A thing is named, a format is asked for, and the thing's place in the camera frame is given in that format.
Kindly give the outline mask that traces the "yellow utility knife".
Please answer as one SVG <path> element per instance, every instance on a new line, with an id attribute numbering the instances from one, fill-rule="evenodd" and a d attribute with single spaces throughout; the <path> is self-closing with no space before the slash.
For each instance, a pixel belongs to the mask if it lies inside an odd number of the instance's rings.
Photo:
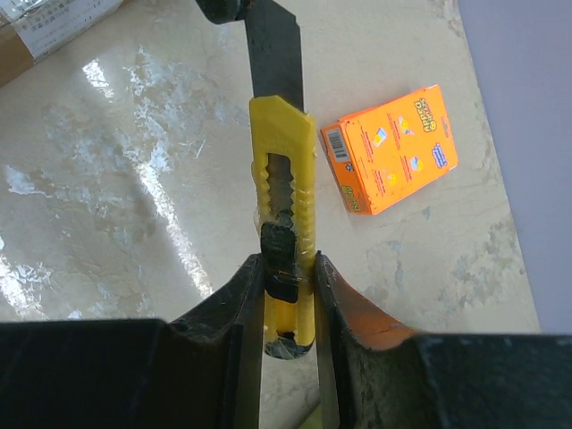
<path id="1" fill-rule="evenodd" d="M 315 340 L 316 126 L 305 109 L 296 16 L 275 1 L 255 1 L 245 30 L 265 353 L 291 360 L 306 355 Z"/>

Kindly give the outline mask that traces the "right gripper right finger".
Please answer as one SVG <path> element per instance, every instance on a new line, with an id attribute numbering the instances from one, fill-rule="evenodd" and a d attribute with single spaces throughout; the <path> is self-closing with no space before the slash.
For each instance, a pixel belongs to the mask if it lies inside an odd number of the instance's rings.
<path id="1" fill-rule="evenodd" d="M 424 332 L 315 260 L 316 352 L 326 428 L 568 428 L 567 335 Z"/>

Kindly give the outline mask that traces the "brown cardboard express box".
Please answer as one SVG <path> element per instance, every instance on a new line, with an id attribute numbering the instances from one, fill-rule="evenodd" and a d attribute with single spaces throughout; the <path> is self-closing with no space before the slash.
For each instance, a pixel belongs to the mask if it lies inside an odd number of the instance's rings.
<path id="1" fill-rule="evenodd" d="M 121 0 L 48 0 L 1 3 L 1 85 L 114 13 Z"/>

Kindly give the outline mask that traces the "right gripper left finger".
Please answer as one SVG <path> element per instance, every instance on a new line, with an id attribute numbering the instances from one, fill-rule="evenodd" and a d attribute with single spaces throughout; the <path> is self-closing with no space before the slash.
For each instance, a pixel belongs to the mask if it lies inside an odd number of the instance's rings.
<path id="1" fill-rule="evenodd" d="M 173 322 L 4 323 L 4 428 L 256 428 L 263 264 Z"/>

